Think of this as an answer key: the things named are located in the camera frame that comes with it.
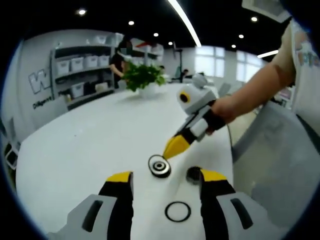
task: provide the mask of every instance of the human arm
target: human arm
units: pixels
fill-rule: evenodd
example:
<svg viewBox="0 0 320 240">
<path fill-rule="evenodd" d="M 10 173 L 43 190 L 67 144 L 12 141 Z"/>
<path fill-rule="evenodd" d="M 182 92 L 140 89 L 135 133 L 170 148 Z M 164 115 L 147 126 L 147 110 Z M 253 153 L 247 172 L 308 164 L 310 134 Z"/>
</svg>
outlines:
<svg viewBox="0 0 320 240">
<path fill-rule="evenodd" d="M 226 123 L 266 103 L 277 92 L 294 82 L 296 70 L 292 57 L 290 25 L 281 41 L 279 52 L 270 63 L 232 96 L 222 97 L 212 106 L 213 112 L 224 118 Z"/>
<path fill-rule="evenodd" d="M 117 74 L 120 78 L 124 76 L 124 74 L 116 68 L 116 65 L 110 64 L 110 69 L 114 74 Z"/>
<path fill-rule="evenodd" d="M 111 60 L 110 60 L 110 65 L 109 65 L 109 67 L 110 67 L 110 69 L 111 69 L 111 71 L 114 73 L 114 74 L 116 74 L 116 75 L 118 75 L 120 78 L 122 78 L 123 76 L 124 76 L 124 73 L 122 72 L 122 70 L 119 70 L 117 67 L 116 67 L 116 65 L 123 65 L 122 64 L 122 62 L 123 62 L 123 57 L 121 57 L 120 55 L 118 55 L 118 54 L 115 54 L 112 58 L 111 58 Z"/>
</svg>

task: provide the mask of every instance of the white table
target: white table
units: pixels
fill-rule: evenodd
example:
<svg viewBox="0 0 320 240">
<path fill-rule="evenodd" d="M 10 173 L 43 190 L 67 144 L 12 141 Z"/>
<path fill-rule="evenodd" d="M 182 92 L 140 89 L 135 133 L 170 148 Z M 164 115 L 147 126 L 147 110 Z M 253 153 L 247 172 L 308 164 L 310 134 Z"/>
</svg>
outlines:
<svg viewBox="0 0 320 240">
<path fill-rule="evenodd" d="M 30 135 L 19 152 L 16 190 L 34 222 L 45 233 L 58 231 L 66 224 L 68 213 L 88 195 L 97 194 L 107 177 L 133 171 L 132 240 L 177 239 L 175 235 L 184 240 L 205 239 L 199 189 L 186 182 L 186 170 L 195 165 L 215 170 L 232 184 L 228 128 L 195 142 L 170 160 L 172 173 L 166 179 L 153 177 L 147 164 L 151 155 L 162 154 L 167 140 L 186 118 L 176 99 L 181 87 L 159 87 L 150 100 L 130 91 L 112 94 Z M 164 210 L 172 201 L 190 205 L 189 220 L 177 224 L 166 219 Z"/>
</svg>

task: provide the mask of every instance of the fluorescent light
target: fluorescent light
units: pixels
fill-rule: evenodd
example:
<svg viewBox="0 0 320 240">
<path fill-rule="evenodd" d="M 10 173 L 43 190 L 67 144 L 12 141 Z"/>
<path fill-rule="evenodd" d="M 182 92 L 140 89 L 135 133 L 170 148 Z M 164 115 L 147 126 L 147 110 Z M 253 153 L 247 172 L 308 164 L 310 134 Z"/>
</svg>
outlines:
<svg viewBox="0 0 320 240">
<path fill-rule="evenodd" d="M 196 31 L 195 31 L 194 27 L 192 26 L 190 20 L 188 19 L 186 13 L 184 12 L 182 7 L 180 6 L 180 4 L 177 2 L 177 0 L 167 0 L 167 1 L 171 4 L 173 9 L 176 11 L 176 13 L 179 15 L 179 17 L 181 18 L 181 20 L 183 21 L 183 23 L 185 24 L 185 26 L 189 30 L 189 33 L 191 34 L 191 36 L 195 42 L 195 45 L 198 48 L 200 48 L 201 43 L 200 43 L 200 40 L 196 34 Z"/>
<path fill-rule="evenodd" d="M 264 54 L 260 54 L 260 55 L 258 55 L 257 57 L 258 57 L 259 59 L 262 59 L 262 58 L 264 58 L 264 57 L 268 57 L 268 56 L 271 56 L 271 55 L 275 55 L 275 54 L 277 54 L 278 52 L 279 52 L 278 50 L 274 50 L 274 51 L 266 52 L 266 53 L 264 53 Z"/>
<path fill-rule="evenodd" d="M 85 15 L 86 12 L 87 12 L 87 10 L 84 10 L 84 9 L 79 9 L 79 10 L 77 11 L 77 13 L 78 13 L 80 16 Z"/>
</svg>

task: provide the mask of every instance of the ceiling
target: ceiling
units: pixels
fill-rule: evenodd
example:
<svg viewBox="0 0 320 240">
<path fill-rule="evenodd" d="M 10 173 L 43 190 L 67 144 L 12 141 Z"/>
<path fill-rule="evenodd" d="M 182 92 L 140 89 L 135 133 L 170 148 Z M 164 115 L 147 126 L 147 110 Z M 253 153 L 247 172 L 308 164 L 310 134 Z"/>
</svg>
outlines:
<svg viewBox="0 0 320 240">
<path fill-rule="evenodd" d="M 242 8 L 242 0 L 178 2 L 203 46 L 263 54 L 278 49 L 288 24 L 288 21 L 278 23 Z M 22 4 L 13 11 L 18 16 L 13 18 L 19 29 L 15 32 L 17 37 L 26 30 L 24 36 L 31 38 L 62 29 L 96 29 L 131 34 L 142 40 L 156 41 L 166 48 L 170 47 L 169 41 L 174 41 L 178 48 L 195 46 L 187 27 L 167 0 L 55 0 L 41 5 L 31 0 Z M 87 9 L 86 15 L 75 14 L 80 7 Z M 258 17 L 258 22 L 251 22 L 253 16 Z M 129 26 L 129 21 L 134 21 L 134 25 Z M 240 34 L 244 35 L 243 39 L 238 37 Z"/>
</svg>

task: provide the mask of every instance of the green plant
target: green plant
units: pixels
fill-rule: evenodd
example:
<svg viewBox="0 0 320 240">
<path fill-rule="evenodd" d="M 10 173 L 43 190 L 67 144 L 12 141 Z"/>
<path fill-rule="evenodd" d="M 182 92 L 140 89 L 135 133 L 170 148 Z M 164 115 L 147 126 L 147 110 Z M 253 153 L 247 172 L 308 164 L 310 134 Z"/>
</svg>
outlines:
<svg viewBox="0 0 320 240">
<path fill-rule="evenodd" d="M 134 65 L 129 62 L 129 68 L 125 72 L 123 79 L 127 80 L 126 88 L 135 92 L 137 89 L 144 89 L 150 83 L 159 86 L 165 84 L 165 79 L 159 67 L 147 65 Z"/>
</svg>

